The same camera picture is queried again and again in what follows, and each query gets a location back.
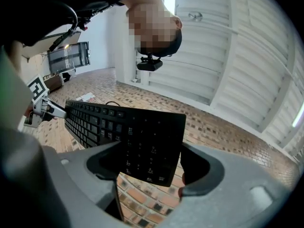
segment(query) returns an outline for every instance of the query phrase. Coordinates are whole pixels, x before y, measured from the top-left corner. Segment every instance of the ear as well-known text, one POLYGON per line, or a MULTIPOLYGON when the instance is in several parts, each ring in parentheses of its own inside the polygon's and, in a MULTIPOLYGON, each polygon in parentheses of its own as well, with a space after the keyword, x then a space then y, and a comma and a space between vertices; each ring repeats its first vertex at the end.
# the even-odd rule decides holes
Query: ear
POLYGON ((180 19, 179 17, 177 17, 177 16, 172 17, 172 19, 173 19, 173 21, 174 21, 176 27, 177 27, 178 29, 181 29, 181 28, 182 28, 181 19, 180 19))

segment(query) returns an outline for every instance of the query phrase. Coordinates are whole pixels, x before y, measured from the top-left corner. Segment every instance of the ceiling light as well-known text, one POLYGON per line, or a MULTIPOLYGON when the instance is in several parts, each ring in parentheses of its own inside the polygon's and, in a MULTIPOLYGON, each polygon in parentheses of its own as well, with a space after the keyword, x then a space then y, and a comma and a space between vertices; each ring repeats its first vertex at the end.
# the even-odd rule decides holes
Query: ceiling light
POLYGON ((297 114, 297 116, 295 117, 294 121, 293 121, 293 127, 296 127, 296 125, 298 124, 298 122, 300 121, 302 115, 303 115, 303 112, 304 112, 304 101, 302 103, 302 106, 297 114))
POLYGON ((164 5, 171 14, 175 14, 175 0, 164 0, 164 5))

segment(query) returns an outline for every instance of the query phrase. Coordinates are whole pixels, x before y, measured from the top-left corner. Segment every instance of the brick floor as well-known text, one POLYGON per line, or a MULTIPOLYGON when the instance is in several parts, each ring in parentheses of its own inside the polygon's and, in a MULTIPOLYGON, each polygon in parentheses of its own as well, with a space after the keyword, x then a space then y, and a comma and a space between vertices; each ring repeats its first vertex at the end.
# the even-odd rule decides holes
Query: brick floor
MULTIPOLYGON (((96 70, 78 75, 50 94, 60 105, 66 99, 76 100, 92 92, 93 103, 116 101, 121 106, 184 113, 187 115, 184 141, 218 148, 245 156, 260 164, 272 176, 288 188, 292 188, 299 176, 294 162, 268 144, 218 117, 187 104, 116 82, 114 68, 96 70)), ((43 122, 39 128, 24 128, 41 144, 54 147, 57 152, 73 151, 83 147, 64 128, 64 120, 43 122)), ((121 174, 118 178, 120 202, 125 222, 134 227, 153 228, 178 205, 178 188, 183 186, 183 169, 178 164, 170 188, 151 185, 121 174)))

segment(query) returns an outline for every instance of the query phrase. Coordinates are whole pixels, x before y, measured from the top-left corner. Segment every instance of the keyboard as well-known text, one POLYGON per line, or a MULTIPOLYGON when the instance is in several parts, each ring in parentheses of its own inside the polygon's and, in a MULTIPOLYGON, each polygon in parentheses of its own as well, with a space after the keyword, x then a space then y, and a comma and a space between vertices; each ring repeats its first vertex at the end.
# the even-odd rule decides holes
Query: keyboard
POLYGON ((169 187, 184 135, 186 115, 66 101, 65 127, 85 148, 120 141, 120 171, 169 187))

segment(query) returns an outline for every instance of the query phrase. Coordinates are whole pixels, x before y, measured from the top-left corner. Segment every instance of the man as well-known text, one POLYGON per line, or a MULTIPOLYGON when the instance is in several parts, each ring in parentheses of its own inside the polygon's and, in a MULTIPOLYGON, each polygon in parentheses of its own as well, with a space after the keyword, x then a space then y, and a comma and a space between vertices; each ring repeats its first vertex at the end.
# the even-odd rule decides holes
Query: man
POLYGON ((0 43, 13 40, 32 46, 49 32, 61 25, 71 23, 70 6, 78 16, 78 22, 88 21, 94 12, 104 7, 127 6, 130 33, 139 41, 142 54, 153 53, 165 57, 177 52, 181 45, 181 20, 171 14, 162 0, 14 0, 11 11, 0 5, 2 17, 14 26, 3 26, 6 31, 0 43))

